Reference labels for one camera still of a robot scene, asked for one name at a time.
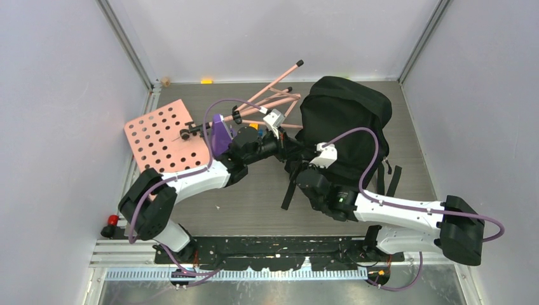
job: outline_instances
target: worn black surface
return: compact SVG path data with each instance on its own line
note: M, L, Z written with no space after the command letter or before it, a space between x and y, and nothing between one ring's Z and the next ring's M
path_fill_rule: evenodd
M265 237L194 237L198 246L198 264L202 269L259 271L297 270L305 257L313 271L348 270L354 262L369 262L363 253L362 240L351 236L265 236ZM393 255L393 262L403 261L402 254ZM181 261L193 263L193 260ZM164 251L156 252L156 264L172 264Z

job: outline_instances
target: white wall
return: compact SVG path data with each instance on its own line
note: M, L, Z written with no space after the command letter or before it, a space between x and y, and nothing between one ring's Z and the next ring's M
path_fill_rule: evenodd
M111 0L145 69L174 82L397 79L437 0Z
M3 1L0 58L0 303L77 304L146 89L95 1Z
M404 86L438 196L506 225L477 269L485 304L539 299L538 15L533 0L453 1Z

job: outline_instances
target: purple object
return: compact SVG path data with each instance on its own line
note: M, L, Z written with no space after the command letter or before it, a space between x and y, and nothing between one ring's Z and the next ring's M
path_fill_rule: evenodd
M228 149L228 144L232 143L232 134L223 119L222 115L215 114L212 120L212 150L214 156L220 156Z

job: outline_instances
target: perforated pink board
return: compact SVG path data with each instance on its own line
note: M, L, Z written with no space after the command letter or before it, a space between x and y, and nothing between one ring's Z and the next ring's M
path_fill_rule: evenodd
M127 122L125 134L140 170L172 173L207 164L208 148L201 137L180 138L190 121L183 101L177 100Z

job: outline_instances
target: floor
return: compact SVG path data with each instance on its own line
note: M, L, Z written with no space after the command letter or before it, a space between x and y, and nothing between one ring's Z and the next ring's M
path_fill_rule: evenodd
M307 96L313 83L281 83L293 93ZM403 167L396 196L410 200L434 200L432 184L421 155L404 96L397 82L362 83L384 93L393 105L393 117L384 129L390 145L389 160ZM248 99L263 83L213 85L172 84L163 88L158 107L179 98L199 124L206 108L220 98ZM222 103L213 113L227 116L235 103ZM301 125L299 105L285 123ZM386 175L386 186L390 177ZM198 194L176 205L172 220L180 222L193 235L363 235L370 224L338 222L311 209L307 198L296 191L288 211L280 208L288 186L288 174L275 158L249 166L249 175L239 183Z
M416 271L416 266L392 266L388 287L406 285L414 278ZM149 300L159 292L163 293ZM417 284L401 292L378 290L364 281L352 280L220 281L179 291L171 289L170 282L165 281L107 281L100 304L460 305L466 304L466 301L453 265L427 265Z

